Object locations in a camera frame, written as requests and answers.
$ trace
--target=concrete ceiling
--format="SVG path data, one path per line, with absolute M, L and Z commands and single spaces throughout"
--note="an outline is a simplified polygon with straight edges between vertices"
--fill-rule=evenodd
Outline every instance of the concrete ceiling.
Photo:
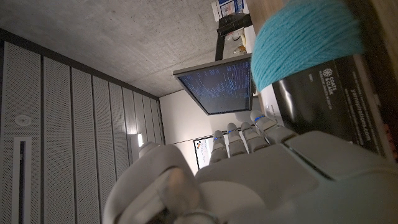
M 214 61 L 212 1 L 0 0 L 0 27 L 164 96 L 182 89 L 174 70 Z

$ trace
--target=wooden desk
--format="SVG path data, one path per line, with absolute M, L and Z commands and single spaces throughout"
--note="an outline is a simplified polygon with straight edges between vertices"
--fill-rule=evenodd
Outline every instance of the wooden desk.
M 364 57 L 382 104 L 381 115 L 398 147 L 398 2 L 344 0 L 361 21 Z M 247 0 L 256 34 L 283 7 L 282 0 Z

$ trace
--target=computer screen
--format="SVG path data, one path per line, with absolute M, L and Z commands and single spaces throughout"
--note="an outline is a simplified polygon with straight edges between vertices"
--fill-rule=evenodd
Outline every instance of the computer screen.
M 174 72 L 176 79 L 208 114 L 251 110 L 251 55 L 229 58 Z

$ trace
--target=white robotic hand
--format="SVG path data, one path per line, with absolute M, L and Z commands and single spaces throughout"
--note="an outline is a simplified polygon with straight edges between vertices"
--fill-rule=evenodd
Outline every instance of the white robotic hand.
M 103 223 L 398 223 L 398 167 L 313 131 L 299 136 L 258 111 L 249 154 L 228 125 L 194 177 L 175 146 L 147 143 L 108 197 Z

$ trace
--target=yarn label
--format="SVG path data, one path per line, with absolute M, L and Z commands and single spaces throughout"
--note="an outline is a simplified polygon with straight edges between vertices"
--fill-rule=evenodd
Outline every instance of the yarn label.
M 384 154 L 374 121 L 379 114 L 370 110 L 357 66 L 353 56 L 339 58 L 273 83 L 267 87 L 273 96 L 263 100 L 266 112 L 273 108 L 269 112 L 299 134 L 319 130 Z

